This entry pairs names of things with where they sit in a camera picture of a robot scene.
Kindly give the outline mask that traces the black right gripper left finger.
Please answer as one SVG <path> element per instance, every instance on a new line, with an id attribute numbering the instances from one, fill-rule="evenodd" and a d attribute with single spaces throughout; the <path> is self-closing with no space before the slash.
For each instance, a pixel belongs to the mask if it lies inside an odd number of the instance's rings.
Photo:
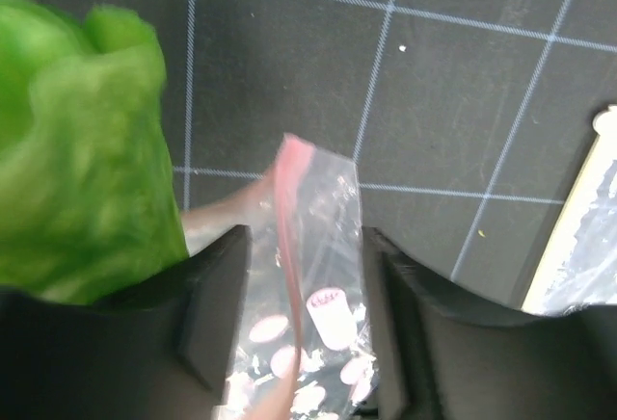
<path id="1" fill-rule="evenodd" d="M 5 419 L 207 419 L 225 389 L 249 232 L 93 305 L 1 291 Z"/>

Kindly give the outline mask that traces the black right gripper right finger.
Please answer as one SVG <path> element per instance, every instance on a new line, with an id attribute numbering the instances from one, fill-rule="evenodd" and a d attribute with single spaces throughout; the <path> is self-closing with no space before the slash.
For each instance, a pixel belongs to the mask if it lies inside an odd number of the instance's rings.
<path id="1" fill-rule="evenodd" d="M 614 306 L 527 314 L 451 282 L 371 227 L 362 260 L 380 373 L 363 417 L 615 417 Z"/>

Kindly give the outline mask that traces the pink dotted zip bag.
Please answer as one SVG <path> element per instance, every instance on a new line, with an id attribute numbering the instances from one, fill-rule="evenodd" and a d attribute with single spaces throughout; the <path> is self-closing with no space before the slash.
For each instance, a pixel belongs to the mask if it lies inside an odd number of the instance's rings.
<path id="1" fill-rule="evenodd" d="M 257 181 L 186 212 L 197 253 L 236 225 L 249 264 L 216 419 L 347 419 L 375 388 L 362 203 L 348 158 L 284 136 Z"/>

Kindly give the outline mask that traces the green lettuce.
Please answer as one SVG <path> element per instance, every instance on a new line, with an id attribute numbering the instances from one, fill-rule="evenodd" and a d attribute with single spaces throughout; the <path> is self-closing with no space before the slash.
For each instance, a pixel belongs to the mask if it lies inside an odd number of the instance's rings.
<path id="1" fill-rule="evenodd" d="M 162 48 L 136 12 L 1 0 L 1 282 L 88 304 L 184 260 Z"/>

